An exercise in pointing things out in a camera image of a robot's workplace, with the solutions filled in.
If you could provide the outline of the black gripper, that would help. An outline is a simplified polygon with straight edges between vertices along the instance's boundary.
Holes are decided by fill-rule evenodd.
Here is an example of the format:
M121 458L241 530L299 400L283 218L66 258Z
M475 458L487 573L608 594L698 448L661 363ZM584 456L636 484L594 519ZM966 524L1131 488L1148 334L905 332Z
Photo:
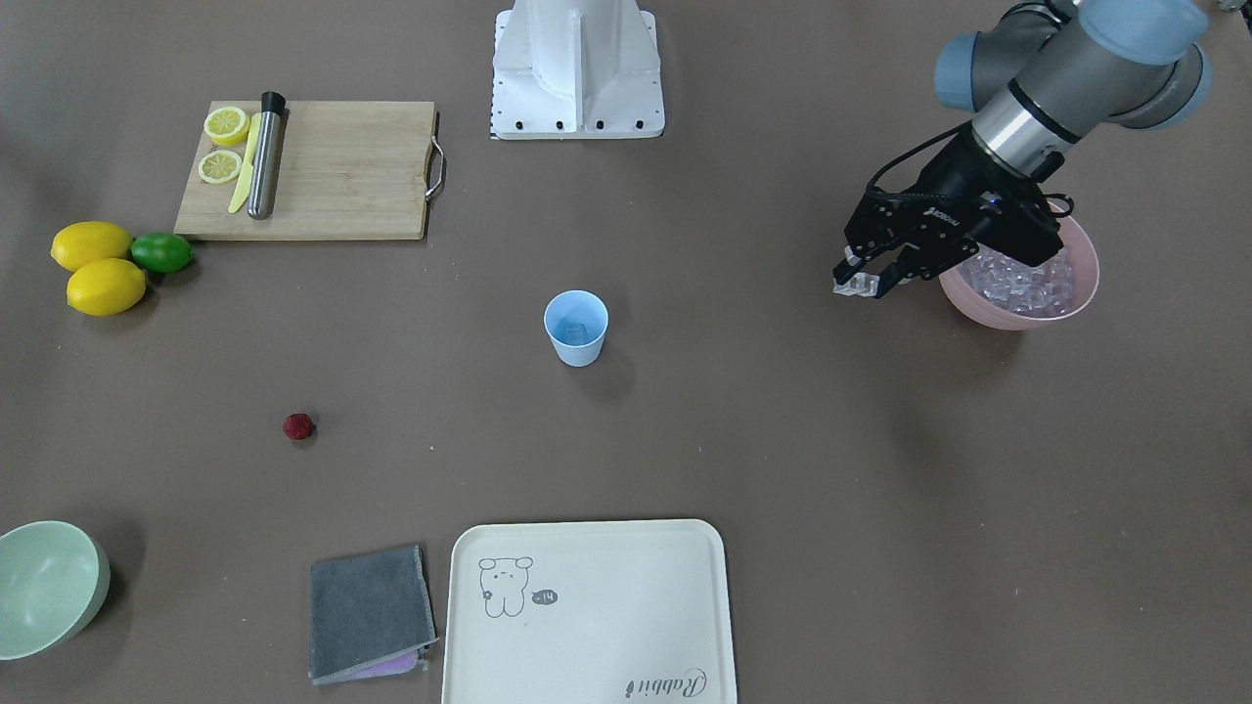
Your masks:
M942 143L913 185L888 192L876 185L909 157ZM934 281L983 246L1027 266L1042 266L1060 251L1055 210L1067 195L1045 195L1029 177L998 165L962 123L913 147L866 183L844 228L844 259L833 267L841 284L858 272L876 276L875 298L910 281Z

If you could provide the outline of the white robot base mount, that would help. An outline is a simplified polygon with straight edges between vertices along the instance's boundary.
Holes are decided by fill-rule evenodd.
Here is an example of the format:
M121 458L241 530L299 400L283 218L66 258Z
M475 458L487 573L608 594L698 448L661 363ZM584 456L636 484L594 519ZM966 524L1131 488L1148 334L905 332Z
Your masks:
M515 1L495 18L493 50L493 139L664 134L656 18L639 3Z

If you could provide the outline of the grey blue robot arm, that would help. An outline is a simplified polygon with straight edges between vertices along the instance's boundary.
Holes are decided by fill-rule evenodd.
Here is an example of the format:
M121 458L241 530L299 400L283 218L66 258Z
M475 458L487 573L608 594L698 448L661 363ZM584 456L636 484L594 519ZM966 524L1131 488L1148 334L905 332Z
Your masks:
M1060 252L1060 214L1043 184L1104 123L1151 130L1201 106L1209 18L1189 1L1024 1L997 26L949 41L934 91L970 111L935 135L910 187L876 178L844 229L833 292L880 298L934 281L983 248L1024 266Z

